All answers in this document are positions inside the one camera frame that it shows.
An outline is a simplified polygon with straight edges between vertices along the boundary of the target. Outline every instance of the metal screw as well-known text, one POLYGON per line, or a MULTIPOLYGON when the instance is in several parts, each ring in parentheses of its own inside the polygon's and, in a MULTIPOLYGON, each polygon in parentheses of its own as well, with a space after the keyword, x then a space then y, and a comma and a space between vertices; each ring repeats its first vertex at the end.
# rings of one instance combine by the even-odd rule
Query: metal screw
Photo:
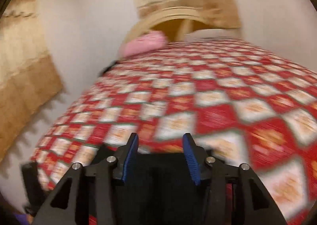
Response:
POLYGON ((79 169, 79 168, 80 168, 80 163, 74 163, 74 164, 72 165, 72 168, 73 168, 73 169, 79 169))
POLYGON ((207 163, 214 163, 215 161, 216 161, 216 159, 214 157, 207 157, 206 158, 207 163))
POLYGON ((248 169, 250 169, 250 166, 249 166, 248 164, 246 164, 246 163, 243 163, 243 164, 241 165, 241 168, 242 168, 243 170, 248 170, 248 169))
POLYGON ((109 156, 107 158, 107 162, 109 162, 109 163, 113 163, 115 160, 116 160, 116 157, 114 157, 114 156, 109 156))

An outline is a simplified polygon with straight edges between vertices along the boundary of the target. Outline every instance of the wooden headboard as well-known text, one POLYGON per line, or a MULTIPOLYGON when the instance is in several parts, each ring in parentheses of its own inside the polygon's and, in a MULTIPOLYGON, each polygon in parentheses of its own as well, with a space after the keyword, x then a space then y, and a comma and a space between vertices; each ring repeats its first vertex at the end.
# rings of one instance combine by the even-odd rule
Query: wooden headboard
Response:
POLYGON ((162 31, 170 42, 182 41, 184 35, 201 29, 215 28, 191 7, 172 7, 151 13, 129 31, 123 43, 129 42, 151 30, 162 31))

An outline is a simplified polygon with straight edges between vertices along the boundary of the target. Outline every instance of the pink pillow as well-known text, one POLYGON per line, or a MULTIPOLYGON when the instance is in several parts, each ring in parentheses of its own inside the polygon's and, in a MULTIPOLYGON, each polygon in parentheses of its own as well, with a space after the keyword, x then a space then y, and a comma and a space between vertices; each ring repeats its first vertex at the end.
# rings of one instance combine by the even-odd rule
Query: pink pillow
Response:
POLYGON ((167 38, 163 32, 151 31, 123 45, 121 48, 121 56, 127 58, 150 50, 161 49, 166 45, 167 38))

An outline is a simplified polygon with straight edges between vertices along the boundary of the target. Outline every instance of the quilt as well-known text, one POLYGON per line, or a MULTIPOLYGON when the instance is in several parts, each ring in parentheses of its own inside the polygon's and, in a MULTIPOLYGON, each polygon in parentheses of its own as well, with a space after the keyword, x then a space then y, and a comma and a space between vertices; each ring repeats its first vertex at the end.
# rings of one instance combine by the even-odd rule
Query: quilt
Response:
POLYGON ((257 172, 289 224, 317 199, 317 73, 240 39, 175 42, 121 61, 85 91, 31 157, 53 189, 72 163, 132 132, 142 154, 181 152, 182 135, 257 172))

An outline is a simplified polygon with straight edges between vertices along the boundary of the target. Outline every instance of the wall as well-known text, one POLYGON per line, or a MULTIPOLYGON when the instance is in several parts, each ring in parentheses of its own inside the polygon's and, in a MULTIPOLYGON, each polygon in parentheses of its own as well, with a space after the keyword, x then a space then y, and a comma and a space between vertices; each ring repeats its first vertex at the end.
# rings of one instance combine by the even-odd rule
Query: wall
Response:
POLYGON ((244 38, 317 71, 317 12, 310 0, 237 0, 244 38))
POLYGON ((93 83, 97 73, 88 67, 91 59, 87 54, 82 25, 78 22, 82 17, 76 0, 38 1, 48 48, 65 90, 41 108, 1 163, 1 192, 19 210, 27 202, 19 164, 28 160, 37 141, 82 90, 93 83))
POLYGON ((21 211, 27 200, 20 163, 28 161, 50 125, 117 59, 124 36, 137 22, 132 0, 39 0, 39 11, 65 91, 34 116, 0 164, 0 190, 21 211))
POLYGON ((94 61, 90 68, 100 70, 104 63, 118 58, 118 49, 138 17, 133 0, 78 0, 85 16, 85 31, 91 42, 94 61))
MULTIPOLYGON (((65 92, 35 115, 0 165, 0 189, 17 208, 26 202, 19 164, 27 161, 41 135, 117 50, 137 22, 133 0, 39 0, 41 18, 65 92)), ((317 70, 317 13, 309 0, 237 0, 245 39, 317 70)))

